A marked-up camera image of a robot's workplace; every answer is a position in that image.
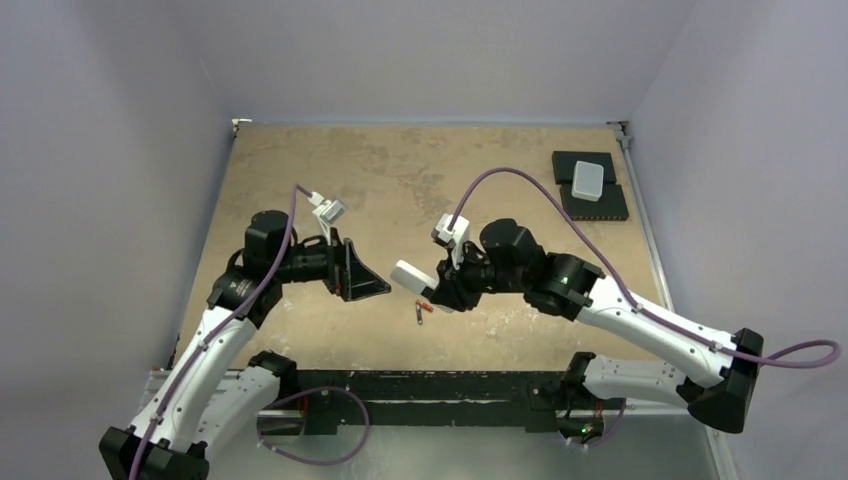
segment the scratched table surface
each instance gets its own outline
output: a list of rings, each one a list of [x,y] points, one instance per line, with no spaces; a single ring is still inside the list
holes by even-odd
[[[468,185],[497,166],[522,169],[559,193],[554,150],[610,152],[630,210],[625,222],[579,222],[619,270],[630,289],[658,301],[642,224],[615,136],[606,129],[473,127],[288,127],[242,124],[192,288],[177,354],[197,328],[215,279],[244,244],[250,218],[288,210],[298,182],[348,206],[336,223],[354,241],[363,263],[392,283],[388,295],[345,303],[323,283],[284,286],[284,298],[235,359],[244,368],[273,350],[300,368],[417,370],[561,370],[576,351],[626,359],[652,358],[607,332],[542,315],[520,295],[486,295],[466,313],[424,312],[416,296],[389,273],[406,260],[435,276],[445,252],[430,232],[453,212]],[[300,196],[300,238],[320,233],[312,205]],[[485,180],[462,215],[477,241],[486,223],[515,218],[547,250],[600,264],[531,184],[512,174]]]

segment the gray wall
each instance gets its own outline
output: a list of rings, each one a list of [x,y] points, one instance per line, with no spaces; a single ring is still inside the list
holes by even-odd
[[[846,19],[840,0],[701,1],[633,117],[677,308],[770,352],[848,344]],[[732,438],[746,478],[845,478],[846,363],[763,370]]]
[[[105,478],[178,331],[231,126],[175,18],[0,6],[2,478]]]
[[[693,0],[174,0],[233,116],[629,117]]]

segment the beige tabletop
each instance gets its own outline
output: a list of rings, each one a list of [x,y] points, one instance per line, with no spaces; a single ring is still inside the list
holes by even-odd
[[[486,295],[467,313],[415,318],[416,296],[389,280],[406,260],[435,275],[445,253],[430,232],[453,212],[468,185],[496,166],[522,169],[555,193],[554,150],[612,153],[630,210],[625,222],[580,222],[630,289],[658,301],[651,260],[612,131],[560,128],[279,127],[242,124],[235,141],[203,250],[177,354],[185,349],[205,299],[228,257],[244,243],[250,218],[261,210],[288,210],[299,182],[348,211],[335,225],[354,241],[363,263],[392,283],[391,294],[345,303],[323,283],[284,286],[284,299],[247,344],[233,367],[270,349],[300,368],[417,370],[561,370],[576,351],[646,359],[643,350],[604,331],[539,314],[520,295]],[[295,226],[301,238],[320,233],[300,196]],[[489,177],[463,216],[472,239],[498,218],[515,218],[547,250],[599,264],[535,188],[511,174]]]

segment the white plastic container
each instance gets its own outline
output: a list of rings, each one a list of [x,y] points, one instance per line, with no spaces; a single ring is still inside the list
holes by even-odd
[[[571,195],[574,198],[597,202],[604,192],[604,167],[595,163],[577,162],[574,165],[574,183]]]

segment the robotic arm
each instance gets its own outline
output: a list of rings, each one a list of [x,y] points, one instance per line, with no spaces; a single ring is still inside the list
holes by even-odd
[[[472,310],[484,293],[521,293],[541,313],[602,328],[664,361],[621,361],[594,353],[575,354],[564,384],[588,399],[639,398],[685,407],[718,430],[743,430],[759,368],[650,321],[641,308],[732,350],[759,356],[763,338],[750,330],[734,334],[697,324],[638,295],[639,309],[622,298],[616,282],[574,255],[545,252],[513,219],[480,232],[482,249],[469,240],[468,220],[445,214],[433,240],[448,251],[434,279],[399,261],[392,280],[447,312]]]
[[[313,214],[322,234],[300,242],[294,234],[268,285],[245,313],[228,321],[269,274],[289,221],[279,211],[253,216],[244,248],[230,257],[224,274],[215,281],[197,332],[165,384],[128,428],[112,427],[102,437],[100,452],[112,478],[128,478],[139,445],[145,441],[141,432],[153,418],[158,423],[143,448],[139,478],[206,478],[209,460],[256,412],[295,393],[291,391],[297,385],[297,379],[291,378],[296,377],[294,362],[263,352],[251,360],[233,387],[210,403],[235,356],[282,298],[284,283],[322,281],[345,302],[391,291],[359,260],[353,242],[342,241],[330,226],[344,213],[344,204],[315,192],[310,200],[316,205]],[[239,257],[241,265],[236,264]],[[168,408],[160,416],[159,402],[172,387]]]

